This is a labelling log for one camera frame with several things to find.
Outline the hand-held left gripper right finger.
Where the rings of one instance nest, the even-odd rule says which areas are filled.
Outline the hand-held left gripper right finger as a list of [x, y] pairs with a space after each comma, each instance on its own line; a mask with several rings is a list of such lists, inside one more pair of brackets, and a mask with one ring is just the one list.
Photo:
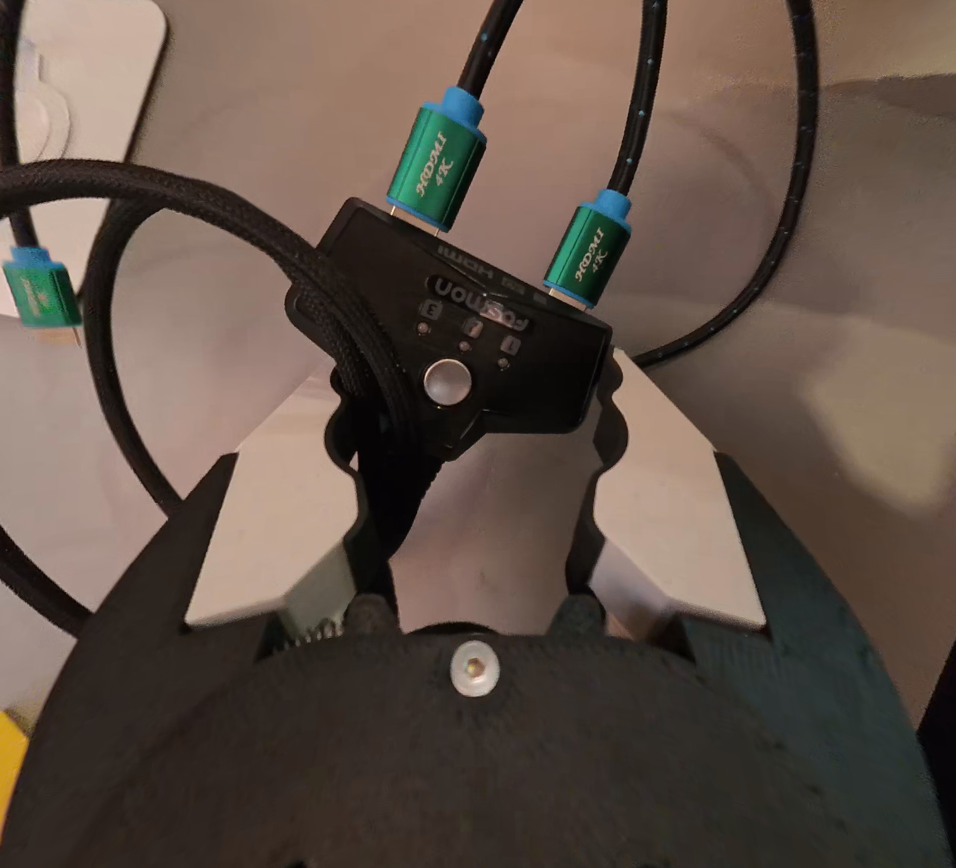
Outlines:
[[717, 451], [622, 349], [597, 386], [599, 465], [565, 566], [631, 638], [677, 616], [760, 632], [767, 619]]

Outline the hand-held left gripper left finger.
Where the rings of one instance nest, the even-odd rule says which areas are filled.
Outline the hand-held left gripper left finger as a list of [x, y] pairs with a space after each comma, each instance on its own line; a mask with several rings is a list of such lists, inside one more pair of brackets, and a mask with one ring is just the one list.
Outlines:
[[189, 627], [272, 615], [292, 639], [341, 632], [386, 560], [350, 418], [329, 379], [308, 378], [240, 444]]

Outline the yellow plastic bin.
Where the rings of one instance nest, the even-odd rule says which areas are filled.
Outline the yellow plastic bin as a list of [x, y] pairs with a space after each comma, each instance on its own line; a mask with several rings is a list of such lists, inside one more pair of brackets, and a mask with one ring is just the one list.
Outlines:
[[4, 830], [30, 737], [11, 715], [1, 711], [1, 830]]

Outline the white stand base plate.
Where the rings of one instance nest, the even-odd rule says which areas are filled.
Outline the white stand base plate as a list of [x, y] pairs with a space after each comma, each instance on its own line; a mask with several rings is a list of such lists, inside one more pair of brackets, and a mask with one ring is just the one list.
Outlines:
[[150, 0], [28, 0], [15, 71], [20, 160], [126, 160], [166, 36]]

